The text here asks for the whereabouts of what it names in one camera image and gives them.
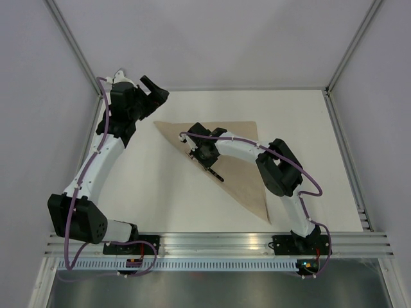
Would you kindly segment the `beige cloth napkin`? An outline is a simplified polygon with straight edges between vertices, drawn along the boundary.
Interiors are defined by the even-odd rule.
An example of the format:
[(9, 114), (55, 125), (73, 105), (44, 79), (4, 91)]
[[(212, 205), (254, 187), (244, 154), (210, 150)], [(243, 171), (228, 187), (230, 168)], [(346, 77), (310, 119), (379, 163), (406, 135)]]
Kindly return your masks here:
[[(240, 158), (220, 156), (210, 167), (218, 173), (224, 182), (221, 183), (215, 177), (205, 172), (197, 161), (188, 157), (191, 151), (187, 144), (180, 142), (179, 133), (188, 132), (195, 123), (169, 123), (164, 121), (154, 122), (161, 135), (183, 156), (190, 161), (200, 172), (206, 175), (219, 188), (236, 200), (244, 209), (266, 223), (270, 223), (267, 209), (265, 186), (256, 166), (255, 160), (246, 162)], [(201, 123), (208, 130), (221, 128), (246, 139), (258, 138), (257, 125), (252, 121), (235, 122), (204, 122)]]

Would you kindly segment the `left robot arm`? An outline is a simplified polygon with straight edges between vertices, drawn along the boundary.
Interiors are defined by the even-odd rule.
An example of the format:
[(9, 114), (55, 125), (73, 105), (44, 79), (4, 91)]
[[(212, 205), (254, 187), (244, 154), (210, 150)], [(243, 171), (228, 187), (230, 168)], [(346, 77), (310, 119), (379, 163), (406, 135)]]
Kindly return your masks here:
[(119, 156), (124, 152), (137, 121), (163, 105), (169, 92), (147, 76), (141, 77), (147, 91), (118, 71), (114, 78), (97, 79), (103, 92), (105, 113), (97, 126), (94, 144), (74, 180), (61, 194), (52, 194), (48, 209), (58, 236), (85, 243), (117, 241), (118, 247), (133, 254), (140, 247), (136, 225), (106, 218), (98, 208), (103, 185)]

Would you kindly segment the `black-handled fork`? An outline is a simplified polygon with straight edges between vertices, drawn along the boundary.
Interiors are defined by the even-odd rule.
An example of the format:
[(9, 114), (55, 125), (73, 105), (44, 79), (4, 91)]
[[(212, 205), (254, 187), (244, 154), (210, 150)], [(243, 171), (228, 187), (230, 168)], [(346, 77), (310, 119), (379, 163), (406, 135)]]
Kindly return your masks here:
[[(191, 154), (188, 154), (188, 157), (189, 157), (191, 160), (197, 162), (196, 158), (195, 158), (194, 156), (192, 156)], [(204, 166), (202, 166), (202, 169), (203, 169), (205, 172), (207, 172), (207, 173), (209, 173), (210, 175), (212, 175), (213, 177), (215, 177), (215, 178), (216, 178), (218, 181), (220, 181), (221, 183), (224, 182), (224, 179), (223, 179), (218, 173), (216, 173), (214, 170), (212, 170), (211, 168), (205, 168)]]

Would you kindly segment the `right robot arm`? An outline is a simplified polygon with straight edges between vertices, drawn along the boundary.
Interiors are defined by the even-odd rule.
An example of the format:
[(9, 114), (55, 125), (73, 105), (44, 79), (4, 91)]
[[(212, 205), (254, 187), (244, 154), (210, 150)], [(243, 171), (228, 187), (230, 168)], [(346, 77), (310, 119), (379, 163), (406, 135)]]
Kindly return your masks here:
[(322, 189), (303, 170), (285, 141), (276, 139), (269, 143), (260, 143), (237, 136), (224, 128), (210, 131), (200, 123), (195, 123), (186, 132), (180, 132), (179, 139), (188, 144), (190, 157), (220, 182), (224, 179), (212, 170), (212, 166), (221, 156), (255, 164), (265, 187), (279, 197), (285, 207), (292, 224), (290, 233), (294, 248), (300, 253), (308, 253), (314, 249), (321, 231), (299, 199), (304, 193), (301, 190), (302, 177), (306, 176), (314, 184), (319, 196)]

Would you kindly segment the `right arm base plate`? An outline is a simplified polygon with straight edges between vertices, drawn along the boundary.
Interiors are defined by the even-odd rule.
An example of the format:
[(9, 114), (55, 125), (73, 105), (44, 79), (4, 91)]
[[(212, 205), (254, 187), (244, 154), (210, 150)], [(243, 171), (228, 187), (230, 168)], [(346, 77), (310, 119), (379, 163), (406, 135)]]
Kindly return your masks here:
[(298, 242), (292, 235), (273, 235), (268, 246), (276, 256), (327, 256), (331, 248), (326, 235), (321, 235), (311, 244)]

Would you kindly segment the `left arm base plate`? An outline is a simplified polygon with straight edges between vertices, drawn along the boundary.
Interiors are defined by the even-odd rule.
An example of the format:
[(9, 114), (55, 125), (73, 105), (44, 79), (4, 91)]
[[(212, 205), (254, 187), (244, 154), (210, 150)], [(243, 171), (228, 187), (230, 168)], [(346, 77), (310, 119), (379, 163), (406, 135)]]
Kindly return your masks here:
[(160, 235), (143, 234), (136, 241), (126, 243), (110, 242), (104, 245), (103, 254), (154, 256), (154, 252), (159, 252), (160, 240)]

